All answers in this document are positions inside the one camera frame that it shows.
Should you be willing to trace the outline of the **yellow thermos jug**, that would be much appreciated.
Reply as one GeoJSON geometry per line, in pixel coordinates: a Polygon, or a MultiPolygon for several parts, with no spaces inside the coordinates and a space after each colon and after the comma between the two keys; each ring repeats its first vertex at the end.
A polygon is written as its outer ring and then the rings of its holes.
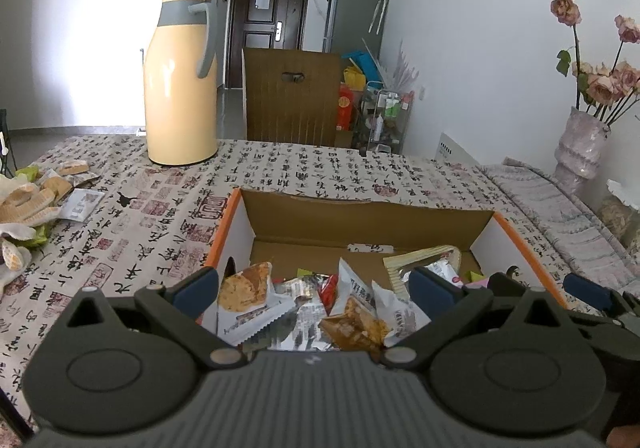
{"type": "Polygon", "coordinates": [[[152,162],[183,166],[217,152],[217,18],[209,0],[163,0],[144,55],[144,110],[152,162]]]}

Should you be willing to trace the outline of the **orange cracker snack packet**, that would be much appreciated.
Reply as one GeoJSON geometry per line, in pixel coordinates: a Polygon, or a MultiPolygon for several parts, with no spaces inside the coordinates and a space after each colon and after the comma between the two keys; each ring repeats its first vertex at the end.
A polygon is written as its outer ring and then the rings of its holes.
{"type": "Polygon", "coordinates": [[[369,312],[352,296],[346,302],[341,315],[323,318],[320,329],[331,343],[344,352],[366,352],[379,361],[384,350],[384,338],[390,332],[386,323],[369,312]]]}

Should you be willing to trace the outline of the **pink textured vase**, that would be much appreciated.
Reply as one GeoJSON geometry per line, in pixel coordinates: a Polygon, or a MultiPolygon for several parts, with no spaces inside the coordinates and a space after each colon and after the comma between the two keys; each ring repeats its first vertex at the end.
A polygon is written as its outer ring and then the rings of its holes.
{"type": "Polygon", "coordinates": [[[556,146],[554,177],[575,196],[580,196],[599,171],[611,127],[585,111],[570,109],[565,130],[556,146]]]}

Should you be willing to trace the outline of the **orange pumpkin cardboard box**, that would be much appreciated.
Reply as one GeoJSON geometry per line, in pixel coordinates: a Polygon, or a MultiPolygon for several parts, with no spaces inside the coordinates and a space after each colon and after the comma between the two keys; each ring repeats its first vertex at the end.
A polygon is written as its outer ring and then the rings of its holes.
{"type": "MultiPolygon", "coordinates": [[[[461,253],[460,274],[505,272],[515,266],[531,286],[562,295],[540,259],[497,212],[441,210],[386,202],[326,200],[277,192],[235,189],[214,234],[206,264],[220,276],[255,264],[271,265],[270,280],[282,283],[301,269],[334,275],[344,260],[365,284],[400,290],[385,257],[454,246],[461,253]]],[[[218,295],[196,320],[233,346],[270,350],[330,347],[320,330],[318,302],[302,294],[274,292],[245,312],[227,312],[218,295]]]]}

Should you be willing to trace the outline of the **white pumpkin cracker packet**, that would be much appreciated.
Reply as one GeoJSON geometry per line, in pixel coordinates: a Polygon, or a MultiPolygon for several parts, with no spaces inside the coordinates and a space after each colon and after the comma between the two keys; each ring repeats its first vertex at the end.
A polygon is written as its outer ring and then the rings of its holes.
{"type": "Polygon", "coordinates": [[[383,338],[385,347],[395,346],[431,322],[416,303],[398,298],[393,291],[382,288],[375,281],[372,282],[372,293],[378,319],[384,322],[387,330],[383,338]]]}

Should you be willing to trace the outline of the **grey refrigerator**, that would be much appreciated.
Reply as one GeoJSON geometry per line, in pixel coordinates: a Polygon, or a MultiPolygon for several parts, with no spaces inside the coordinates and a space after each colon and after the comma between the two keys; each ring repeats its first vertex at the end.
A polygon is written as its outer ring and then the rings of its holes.
{"type": "Polygon", "coordinates": [[[345,55],[369,49],[380,54],[383,0],[328,0],[322,52],[345,55]]]}

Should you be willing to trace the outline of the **calligraphy print tablecloth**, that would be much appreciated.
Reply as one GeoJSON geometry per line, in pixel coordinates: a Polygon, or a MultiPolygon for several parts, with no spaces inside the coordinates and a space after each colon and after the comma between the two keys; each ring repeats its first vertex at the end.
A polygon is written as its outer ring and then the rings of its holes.
{"type": "Polygon", "coordinates": [[[38,161],[40,170],[85,160],[104,193],[82,223],[56,224],[47,243],[4,291],[1,387],[20,413],[28,408],[22,374],[53,321],[82,286],[129,295],[148,283],[170,286],[195,272],[213,243],[235,188],[318,199],[371,200],[494,210],[539,257],[555,282],[570,266],[542,231],[481,166],[292,144],[225,140],[213,159],[184,168],[153,165],[140,137],[66,139],[38,161]]]}

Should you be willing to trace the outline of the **dark brown door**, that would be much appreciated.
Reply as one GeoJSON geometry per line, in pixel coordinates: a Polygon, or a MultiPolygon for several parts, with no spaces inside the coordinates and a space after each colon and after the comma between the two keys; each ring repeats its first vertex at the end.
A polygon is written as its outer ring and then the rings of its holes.
{"type": "Polygon", "coordinates": [[[242,86],[247,48],[300,49],[308,0],[231,0],[226,86],[242,86]]]}

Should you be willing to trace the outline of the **green striped snack packet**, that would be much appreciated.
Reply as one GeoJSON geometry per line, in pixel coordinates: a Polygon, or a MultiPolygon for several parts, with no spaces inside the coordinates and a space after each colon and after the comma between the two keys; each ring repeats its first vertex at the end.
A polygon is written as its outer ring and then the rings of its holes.
{"type": "Polygon", "coordinates": [[[409,274],[416,268],[428,269],[436,276],[461,288],[463,286],[460,277],[461,261],[462,254],[455,246],[434,246],[434,248],[383,258],[393,292],[405,301],[410,298],[409,274]]]}

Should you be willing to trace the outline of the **red gift box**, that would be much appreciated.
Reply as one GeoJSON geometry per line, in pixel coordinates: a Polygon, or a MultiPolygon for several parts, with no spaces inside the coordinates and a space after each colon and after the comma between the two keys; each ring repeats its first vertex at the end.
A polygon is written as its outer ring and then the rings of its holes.
{"type": "Polygon", "coordinates": [[[352,109],[354,108],[354,92],[346,85],[340,86],[337,99],[337,130],[349,130],[352,124],[352,109]]]}

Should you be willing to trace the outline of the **dried pink roses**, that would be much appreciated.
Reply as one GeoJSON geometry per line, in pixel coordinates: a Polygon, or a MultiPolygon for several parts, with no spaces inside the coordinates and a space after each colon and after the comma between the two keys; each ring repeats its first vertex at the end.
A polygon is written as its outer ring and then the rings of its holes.
{"type": "Polygon", "coordinates": [[[572,34],[556,70],[574,80],[574,108],[612,126],[639,103],[639,3],[552,0],[550,12],[572,34]]]}

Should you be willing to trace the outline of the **bread picture snack packet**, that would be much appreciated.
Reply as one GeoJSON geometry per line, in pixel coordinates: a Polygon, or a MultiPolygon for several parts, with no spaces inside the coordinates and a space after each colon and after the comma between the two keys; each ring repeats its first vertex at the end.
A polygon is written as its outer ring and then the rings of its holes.
{"type": "Polygon", "coordinates": [[[292,296],[274,290],[272,264],[254,264],[227,277],[217,298],[217,336],[239,346],[294,309],[292,296]]]}

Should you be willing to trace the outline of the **grey quilted blanket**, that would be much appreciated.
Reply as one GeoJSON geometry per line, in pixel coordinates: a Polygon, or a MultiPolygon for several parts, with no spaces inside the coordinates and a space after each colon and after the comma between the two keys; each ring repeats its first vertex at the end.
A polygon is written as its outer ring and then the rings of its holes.
{"type": "Polygon", "coordinates": [[[639,294],[639,265],[555,177],[511,158],[480,170],[542,231],[572,272],[618,292],[639,294]]]}

